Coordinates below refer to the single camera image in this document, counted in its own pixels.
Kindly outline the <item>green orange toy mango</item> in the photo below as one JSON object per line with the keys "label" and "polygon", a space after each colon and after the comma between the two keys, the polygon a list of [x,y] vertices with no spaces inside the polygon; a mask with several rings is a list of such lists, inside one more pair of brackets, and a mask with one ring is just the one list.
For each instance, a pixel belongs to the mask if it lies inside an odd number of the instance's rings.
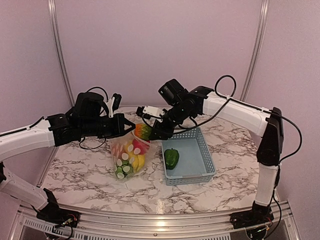
{"label": "green orange toy mango", "polygon": [[144,123],[137,123],[134,129],[134,135],[142,140],[149,140],[152,128]]}

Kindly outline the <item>red toy apple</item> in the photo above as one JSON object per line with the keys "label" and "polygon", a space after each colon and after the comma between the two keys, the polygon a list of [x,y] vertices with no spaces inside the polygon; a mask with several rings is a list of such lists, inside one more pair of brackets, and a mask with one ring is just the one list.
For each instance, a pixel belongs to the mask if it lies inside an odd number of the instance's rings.
{"label": "red toy apple", "polygon": [[141,140],[134,139],[132,141],[132,144],[133,144],[133,153],[135,155],[144,155],[150,149],[149,140],[141,141]]}

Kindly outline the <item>clear zip top bag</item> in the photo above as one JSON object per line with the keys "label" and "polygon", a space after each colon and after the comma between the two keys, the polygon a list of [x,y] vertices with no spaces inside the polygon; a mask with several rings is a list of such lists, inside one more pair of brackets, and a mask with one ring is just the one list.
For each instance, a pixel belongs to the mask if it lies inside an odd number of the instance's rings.
{"label": "clear zip top bag", "polygon": [[117,179],[129,178],[145,166],[152,149],[150,134],[150,127],[144,123],[138,123],[133,131],[111,141],[110,151]]}

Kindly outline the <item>yellow toy banana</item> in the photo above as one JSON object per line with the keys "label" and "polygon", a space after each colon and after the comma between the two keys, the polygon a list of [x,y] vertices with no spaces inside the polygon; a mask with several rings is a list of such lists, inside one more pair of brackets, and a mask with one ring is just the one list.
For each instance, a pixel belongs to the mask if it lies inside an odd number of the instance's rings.
{"label": "yellow toy banana", "polygon": [[132,166],[133,172],[139,172],[145,165],[146,157],[144,154],[133,155],[129,159],[129,163]]}

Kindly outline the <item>green toy watermelon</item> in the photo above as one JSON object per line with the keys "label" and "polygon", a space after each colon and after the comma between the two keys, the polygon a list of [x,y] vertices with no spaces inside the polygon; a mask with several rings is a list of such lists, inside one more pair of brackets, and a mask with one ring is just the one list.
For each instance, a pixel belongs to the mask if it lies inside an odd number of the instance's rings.
{"label": "green toy watermelon", "polygon": [[122,180],[133,173],[133,167],[128,160],[117,159],[114,172],[118,179]]}

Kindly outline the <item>orange toy orange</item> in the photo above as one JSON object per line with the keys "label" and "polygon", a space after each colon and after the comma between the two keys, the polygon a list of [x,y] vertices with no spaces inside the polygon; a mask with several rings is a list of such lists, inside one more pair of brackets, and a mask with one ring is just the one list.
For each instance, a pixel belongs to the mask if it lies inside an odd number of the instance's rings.
{"label": "orange toy orange", "polygon": [[118,158],[122,155],[122,153],[125,153],[125,149],[123,144],[121,143],[115,143],[112,147],[111,147],[111,153],[114,157]]}

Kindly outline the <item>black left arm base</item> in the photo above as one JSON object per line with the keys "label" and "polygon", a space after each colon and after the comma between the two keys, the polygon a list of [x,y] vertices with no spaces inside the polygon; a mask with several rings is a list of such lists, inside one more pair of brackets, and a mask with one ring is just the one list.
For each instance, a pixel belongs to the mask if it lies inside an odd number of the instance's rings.
{"label": "black left arm base", "polygon": [[58,227],[69,225],[76,228],[81,214],[78,211],[60,208],[54,194],[46,188],[43,190],[47,197],[47,203],[42,209],[34,208],[37,212],[36,217],[54,223]]}

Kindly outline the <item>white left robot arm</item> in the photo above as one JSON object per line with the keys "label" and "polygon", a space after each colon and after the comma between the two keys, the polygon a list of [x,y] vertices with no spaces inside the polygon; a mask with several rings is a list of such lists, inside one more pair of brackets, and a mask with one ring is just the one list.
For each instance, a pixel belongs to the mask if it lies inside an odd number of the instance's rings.
{"label": "white left robot arm", "polygon": [[[109,100],[96,92],[78,94],[75,105],[66,113],[42,117],[36,123],[1,133],[0,160],[33,150],[60,147],[87,137],[114,139],[133,131],[136,125],[124,114],[115,113],[121,102],[115,93]],[[63,219],[54,194],[38,188],[0,165],[0,191],[33,206],[53,223]]]}

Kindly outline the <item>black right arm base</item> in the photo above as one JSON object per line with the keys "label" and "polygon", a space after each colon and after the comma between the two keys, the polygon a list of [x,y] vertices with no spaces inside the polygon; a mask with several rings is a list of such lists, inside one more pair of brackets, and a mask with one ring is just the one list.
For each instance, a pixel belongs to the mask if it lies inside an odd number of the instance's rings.
{"label": "black right arm base", "polygon": [[230,223],[234,229],[247,228],[264,223],[270,223],[274,220],[271,210],[272,198],[267,205],[262,205],[254,200],[250,210],[234,212],[230,215]]}

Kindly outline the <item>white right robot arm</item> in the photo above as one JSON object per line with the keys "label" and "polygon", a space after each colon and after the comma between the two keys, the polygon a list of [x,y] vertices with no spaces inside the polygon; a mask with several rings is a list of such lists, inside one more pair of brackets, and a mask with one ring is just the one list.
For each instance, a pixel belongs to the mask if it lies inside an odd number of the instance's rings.
{"label": "white right robot arm", "polygon": [[253,106],[205,86],[188,91],[176,79],[167,81],[158,92],[171,109],[165,110],[155,120],[150,140],[170,139],[176,126],[198,115],[216,116],[261,137],[256,153],[259,177],[254,202],[257,206],[247,214],[252,224],[260,223],[267,216],[266,206],[272,200],[279,171],[284,141],[281,110]]}

